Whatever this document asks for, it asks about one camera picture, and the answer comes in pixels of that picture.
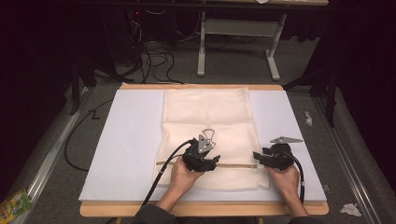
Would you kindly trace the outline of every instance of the folded cloth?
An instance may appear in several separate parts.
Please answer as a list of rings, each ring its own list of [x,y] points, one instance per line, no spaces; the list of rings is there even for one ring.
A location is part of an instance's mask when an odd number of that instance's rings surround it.
[[[218,167],[200,177],[199,189],[256,189],[269,187],[268,174],[253,159],[261,152],[248,89],[166,90],[163,108],[163,141],[157,155],[154,178],[163,163],[182,143],[213,129],[215,144],[206,156],[220,155]],[[177,154],[182,154],[189,145]],[[169,185],[171,163],[159,185]]]

